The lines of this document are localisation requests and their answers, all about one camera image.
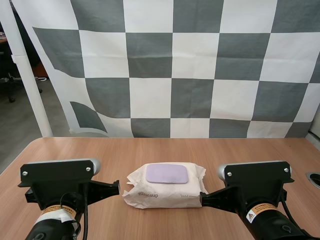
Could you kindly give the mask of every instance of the checkerboard backdrop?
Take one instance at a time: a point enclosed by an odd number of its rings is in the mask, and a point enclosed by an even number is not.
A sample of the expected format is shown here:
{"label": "checkerboard backdrop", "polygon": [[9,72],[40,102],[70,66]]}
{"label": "checkerboard backdrop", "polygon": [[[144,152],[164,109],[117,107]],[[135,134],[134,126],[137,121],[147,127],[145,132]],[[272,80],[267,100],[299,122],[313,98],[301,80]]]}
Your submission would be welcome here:
{"label": "checkerboard backdrop", "polygon": [[320,0],[12,0],[71,130],[304,137]]}

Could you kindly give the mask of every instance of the warning label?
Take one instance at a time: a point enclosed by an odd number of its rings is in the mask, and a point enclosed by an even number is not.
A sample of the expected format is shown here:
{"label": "warning label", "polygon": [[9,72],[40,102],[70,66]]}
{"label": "warning label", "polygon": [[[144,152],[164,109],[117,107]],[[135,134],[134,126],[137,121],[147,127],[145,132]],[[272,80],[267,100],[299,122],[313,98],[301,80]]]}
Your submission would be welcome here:
{"label": "warning label", "polygon": [[[76,217],[76,214],[77,214],[77,213],[76,213],[76,211],[73,210],[71,207],[63,205],[62,208],[63,208],[64,210],[66,210],[69,214],[71,214],[71,216],[72,216],[73,218]],[[47,207],[46,209],[44,209],[41,215],[46,214],[46,213],[50,213],[50,212],[53,212],[53,211],[56,211],[56,210],[59,210],[59,209],[61,209],[61,206],[60,206],[60,205],[52,205],[52,206],[49,206],[49,207]]]}
{"label": "warning label", "polygon": [[253,208],[251,208],[251,210],[246,215],[246,219],[248,219],[249,223],[252,224],[252,222],[254,221],[254,219],[256,218],[256,216],[258,214],[260,214],[264,211],[267,211],[267,210],[277,210],[277,208],[270,203],[258,204],[256,206],[254,206]]}

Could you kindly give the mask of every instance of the gray floor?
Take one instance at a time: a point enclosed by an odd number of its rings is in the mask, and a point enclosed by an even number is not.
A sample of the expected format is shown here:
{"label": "gray floor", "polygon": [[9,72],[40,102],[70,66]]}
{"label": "gray floor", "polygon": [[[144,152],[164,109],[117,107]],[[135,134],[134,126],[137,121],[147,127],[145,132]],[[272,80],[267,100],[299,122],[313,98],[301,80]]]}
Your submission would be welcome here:
{"label": "gray floor", "polygon": [[[69,126],[49,80],[38,81],[41,98],[55,137],[68,137]],[[0,96],[0,173],[41,133],[24,88],[14,93],[15,102]]]}

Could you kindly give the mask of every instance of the white tape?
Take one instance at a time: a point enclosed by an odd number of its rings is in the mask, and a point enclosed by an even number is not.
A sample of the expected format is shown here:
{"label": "white tape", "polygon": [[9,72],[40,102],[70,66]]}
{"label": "white tape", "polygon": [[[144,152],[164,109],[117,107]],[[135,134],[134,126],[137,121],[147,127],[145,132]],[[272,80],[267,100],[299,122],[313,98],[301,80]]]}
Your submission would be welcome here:
{"label": "white tape", "polygon": [[[50,211],[45,214],[42,214],[35,222],[37,224],[40,221],[47,220],[47,219],[55,219],[55,220],[60,220],[62,223],[67,222],[67,221],[75,221],[75,218],[71,216],[70,213],[68,213],[64,209],[59,209],[55,211]],[[73,224],[74,229],[76,229],[77,223]]]}

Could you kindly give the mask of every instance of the white square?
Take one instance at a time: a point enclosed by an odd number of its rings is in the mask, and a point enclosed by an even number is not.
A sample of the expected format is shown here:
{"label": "white square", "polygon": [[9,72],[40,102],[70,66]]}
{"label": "white square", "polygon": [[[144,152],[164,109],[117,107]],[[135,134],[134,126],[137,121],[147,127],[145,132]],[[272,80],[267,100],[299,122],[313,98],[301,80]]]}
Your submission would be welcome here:
{"label": "white square", "polygon": [[173,33],[172,77],[214,79],[219,33]]}
{"label": "white square", "polygon": [[313,121],[320,104],[320,84],[309,83],[306,88],[300,109],[295,116],[295,123],[310,123]]}
{"label": "white square", "polygon": [[271,33],[260,81],[309,83],[320,51],[320,32]]}
{"label": "white square", "polygon": [[170,118],[171,78],[130,78],[131,118]]}
{"label": "white square", "polygon": [[292,122],[251,121],[247,138],[284,138]]}
{"label": "white square", "polygon": [[171,118],[171,138],[209,138],[209,118]]}
{"label": "white square", "polygon": [[214,80],[210,118],[251,120],[258,85],[258,81]]}
{"label": "white square", "polygon": [[123,0],[126,33],[172,33],[174,0]]}
{"label": "white square", "polygon": [[126,33],[80,30],[86,78],[128,78]]}
{"label": "white square", "polygon": [[112,118],[98,113],[107,136],[110,138],[133,138],[130,118]]}
{"label": "white square", "polygon": [[23,23],[34,28],[78,30],[78,22],[69,0],[13,0]]}
{"label": "white square", "polygon": [[224,0],[220,33],[271,33],[278,0]]}
{"label": "white square", "polygon": [[85,78],[72,77],[59,70],[55,70],[53,74],[54,81],[52,81],[52,84],[54,90],[60,93],[59,99],[64,99],[68,103],[77,102],[95,111],[87,91]]}

